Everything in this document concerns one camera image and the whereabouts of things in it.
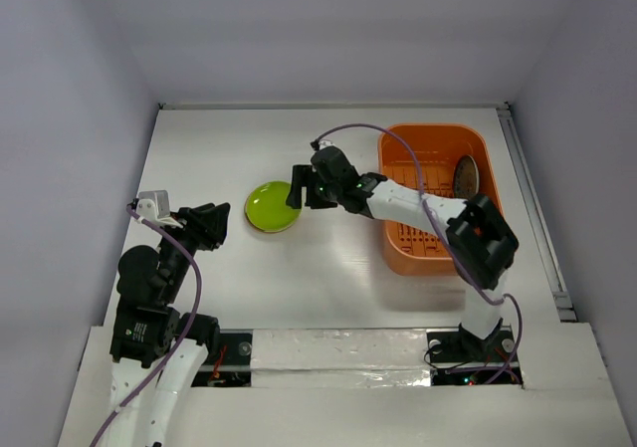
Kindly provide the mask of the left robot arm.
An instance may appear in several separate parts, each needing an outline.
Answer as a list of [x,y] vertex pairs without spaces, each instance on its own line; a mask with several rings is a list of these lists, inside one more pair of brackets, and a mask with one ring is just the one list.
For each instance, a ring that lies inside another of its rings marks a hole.
[[164,446],[196,373],[220,350],[218,320],[198,312],[203,279],[195,255],[224,243],[230,206],[171,211],[161,193],[146,192],[126,210],[161,240],[134,246],[118,261],[111,412],[92,443]]

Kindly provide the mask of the lime green plate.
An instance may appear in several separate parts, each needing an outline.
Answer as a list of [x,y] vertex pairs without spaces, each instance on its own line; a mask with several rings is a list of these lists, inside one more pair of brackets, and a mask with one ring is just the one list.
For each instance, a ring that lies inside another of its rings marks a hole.
[[247,197],[244,213],[256,230],[274,234],[292,227],[301,215],[299,208],[291,208],[286,201],[291,183],[273,180],[256,187]]

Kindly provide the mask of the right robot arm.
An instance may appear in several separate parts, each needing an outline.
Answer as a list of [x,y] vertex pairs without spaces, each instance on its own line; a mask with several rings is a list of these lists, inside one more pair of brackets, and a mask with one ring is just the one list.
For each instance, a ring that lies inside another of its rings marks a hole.
[[458,325],[460,352],[483,360],[494,348],[503,322],[504,279],[519,240],[488,196],[441,197],[380,173],[359,173],[342,150],[327,146],[316,151],[309,164],[292,168],[286,204],[295,209],[340,206],[351,214],[436,235],[469,285]]

